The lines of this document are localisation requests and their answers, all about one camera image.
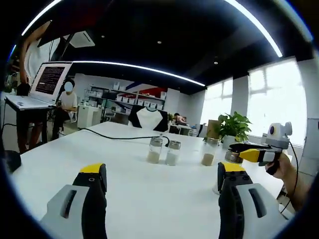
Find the glass jar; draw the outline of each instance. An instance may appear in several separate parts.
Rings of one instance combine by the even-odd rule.
[[[203,158],[201,164],[211,166],[214,160],[215,152],[218,146],[218,139],[207,138],[206,144],[203,147]]]
[[[149,163],[159,163],[161,146],[163,145],[163,139],[159,137],[153,137],[150,141],[150,150],[147,157]]]
[[[175,166],[180,152],[180,142],[171,140],[168,145],[168,152],[165,160],[165,164],[169,166]]]

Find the ceiling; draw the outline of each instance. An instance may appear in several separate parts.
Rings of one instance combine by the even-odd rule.
[[[272,0],[237,1],[269,31],[284,57],[310,57],[309,44]],[[301,1],[295,0],[295,4],[311,12]],[[311,22],[312,15],[306,15]],[[69,45],[62,58],[65,61],[139,65],[211,85],[279,60],[257,27],[224,0],[64,0],[30,31],[49,19],[53,22],[46,32],[48,40],[86,30],[95,43],[94,47],[84,48]],[[138,81],[190,95],[204,89],[182,79],[131,67],[76,64],[72,72]]]

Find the green leaves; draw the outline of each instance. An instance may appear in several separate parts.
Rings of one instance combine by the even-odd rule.
[[[218,117],[220,121],[220,130],[219,134],[221,138],[225,135],[234,136],[239,141],[248,140],[248,136],[246,132],[251,132],[248,124],[250,121],[246,116],[242,116],[237,112],[234,112],[234,115],[231,116],[229,114],[220,115]]]

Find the metal lid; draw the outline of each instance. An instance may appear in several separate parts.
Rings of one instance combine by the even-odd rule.
[[[206,142],[207,142],[209,145],[211,145],[211,146],[217,146],[219,140],[218,140],[218,139],[215,139],[215,138],[207,138],[207,141],[206,141]]]
[[[168,147],[172,149],[180,149],[180,146],[181,146],[181,143],[174,140],[171,140],[168,145]]]
[[[159,138],[159,137],[151,138],[150,145],[156,146],[156,147],[161,147],[162,144],[163,144],[163,139],[162,138]]]

